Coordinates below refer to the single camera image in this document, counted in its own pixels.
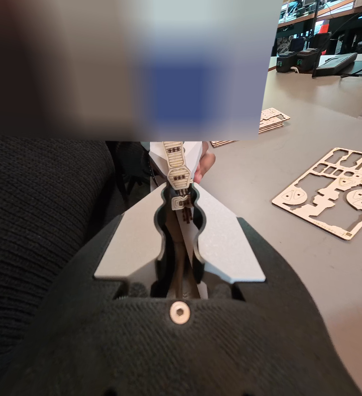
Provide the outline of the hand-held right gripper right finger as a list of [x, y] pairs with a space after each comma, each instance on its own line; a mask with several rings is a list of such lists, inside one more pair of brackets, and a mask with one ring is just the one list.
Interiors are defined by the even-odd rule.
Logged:
[[195, 183], [191, 200], [191, 265], [199, 297], [208, 299], [220, 284], [264, 282], [240, 218]]

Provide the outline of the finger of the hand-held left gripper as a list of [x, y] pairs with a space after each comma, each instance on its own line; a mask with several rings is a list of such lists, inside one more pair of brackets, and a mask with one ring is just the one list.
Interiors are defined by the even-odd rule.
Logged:
[[185, 165], [190, 171], [191, 180], [194, 181], [194, 176], [202, 156], [203, 142], [183, 142], [183, 148]]
[[168, 162], [163, 142], [149, 142], [150, 165], [153, 171], [151, 186], [167, 182]]

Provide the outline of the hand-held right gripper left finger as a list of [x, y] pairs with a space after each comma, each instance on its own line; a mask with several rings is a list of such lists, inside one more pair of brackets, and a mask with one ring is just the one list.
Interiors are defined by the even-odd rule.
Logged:
[[152, 294], [167, 268], [167, 183], [127, 210], [94, 273], [98, 280], [142, 284]]

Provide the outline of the wooden puzzle model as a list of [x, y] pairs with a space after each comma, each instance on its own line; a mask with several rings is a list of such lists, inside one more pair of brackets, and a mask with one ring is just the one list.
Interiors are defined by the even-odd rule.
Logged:
[[191, 172], [186, 165], [182, 141], [163, 141], [168, 165], [167, 180], [174, 190], [171, 198], [173, 211], [181, 211], [182, 219], [187, 224], [192, 220], [192, 200], [190, 195]]

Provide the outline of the cut-out wooden puzzle sheet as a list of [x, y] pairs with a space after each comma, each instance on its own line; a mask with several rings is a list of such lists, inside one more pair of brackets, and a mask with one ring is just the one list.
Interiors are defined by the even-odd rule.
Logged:
[[[307, 176], [326, 181], [311, 199], [300, 186]], [[352, 225], [342, 227], [319, 219], [341, 201], [358, 214]], [[362, 151], [335, 147], [274, 197], [272, 204], [342, 240], [351, 240], [362, 229]]]

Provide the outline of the person's left hand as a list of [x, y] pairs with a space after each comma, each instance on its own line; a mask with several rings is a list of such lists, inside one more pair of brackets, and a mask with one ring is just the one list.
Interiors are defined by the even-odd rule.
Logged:
[[203, 176], [211, 169], [215, 161], [215, 154], [210, 151], [208, 145], [204, 144], [202, 146], [202, 154], [200, 156], [200, 160], [193, 176], [193, 182], [200, 184]]

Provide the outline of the stack of wooden puzzle sheets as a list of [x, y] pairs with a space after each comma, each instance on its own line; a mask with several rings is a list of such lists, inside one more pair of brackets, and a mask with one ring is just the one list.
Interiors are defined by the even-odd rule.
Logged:
[[290, 121], [291, 117], [275, 108], [268, 108], [261, 112], [258, 134], [276, 130], [284, 126], [285, 122]]

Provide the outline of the person's black knit sweater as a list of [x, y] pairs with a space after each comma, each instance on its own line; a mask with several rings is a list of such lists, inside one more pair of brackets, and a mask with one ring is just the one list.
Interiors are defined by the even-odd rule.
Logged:
[[0, 136], [0, 378], [113, 175], [104, 141]]

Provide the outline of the black battery charger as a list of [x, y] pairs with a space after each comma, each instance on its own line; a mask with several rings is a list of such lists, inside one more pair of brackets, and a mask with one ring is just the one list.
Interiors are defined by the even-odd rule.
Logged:
[[286, 51], [280, 53], [277, 57], [276, 71], [280, 73], [286, 73], [295, 67], [297, 64], [298, 52]]
[[317, 48], [307, 48], [297, 53], [296, 68], [299, 73], [310, 73], [317, 60], [320, 59], [321, 52]]

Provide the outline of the black flat keyboard device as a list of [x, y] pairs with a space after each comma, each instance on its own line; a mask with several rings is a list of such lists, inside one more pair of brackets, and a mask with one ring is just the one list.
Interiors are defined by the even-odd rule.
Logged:
[[354, 64], [358, 53], [348, 53], [336, 55], [327, 59], [321, 65], [319, 65], [314, 73], [315, 77], [326, 77], [337, 75], [339, 72], [342, 72], [349, 65]]

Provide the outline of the background shelf rack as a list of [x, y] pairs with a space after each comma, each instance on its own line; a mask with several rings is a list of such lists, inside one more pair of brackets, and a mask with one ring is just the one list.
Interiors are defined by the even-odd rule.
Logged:
[[362, 53], [362, 1], [283, 1], [271, 56], [288, 51], [291, 40], [329, 33], [323, 55]]

